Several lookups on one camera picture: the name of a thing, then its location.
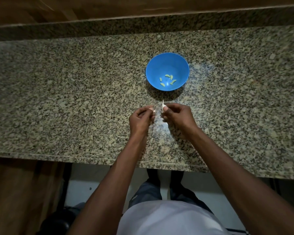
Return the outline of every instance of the hand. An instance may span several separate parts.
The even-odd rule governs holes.
[[[165,103],[162,117],[173,122],[188,138],[189,134],[198,129],[191,108],[178,103]]]
[[[144,139],[144,137],[147,136],[149,123],[155,119],[153,111],[149,109],[152,107],[153,106],[144,106],[131,114],[129,117],[130,137],[140,137]]]

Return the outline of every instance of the shoe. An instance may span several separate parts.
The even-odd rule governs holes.
[[[154,184],[155,186],[160,187],[160,180],[158,177],[158,170],[157,169],[147,169],[147,174],[148,174],[148,182]]]
[[[181,186],[184,171],[171,171],[170,188]]]

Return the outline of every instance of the dark pants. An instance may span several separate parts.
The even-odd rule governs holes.
[[[186,189],[181,184],[174,186],[173,188],[170,188],[170,198],[171,200],[183,201],[189,204],[197,205],[212,213],[208,206],[196,197],[194,192],[192,192],[189,189]],[[145,181],[143,184],[141,184],[138,191],[129,201],[129,208],[141,202],[154,200],[162,200],[160,187],[148,181]]]

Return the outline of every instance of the wooden surface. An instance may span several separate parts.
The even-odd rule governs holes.
[[[293,5],[294,0],[0,0],[0,25]]]
[[[33,235],[56,210],[64,163],[0,158],[0,235]]]

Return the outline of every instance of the plastic bowl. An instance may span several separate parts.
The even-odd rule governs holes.
[[[173,75],[171,80],[165,75]],[[176,90],[184,85],[189,76],[187,61],[174,53],[163,53],[153,57],[146,67],[148,82],[156,89],[162,91]]]

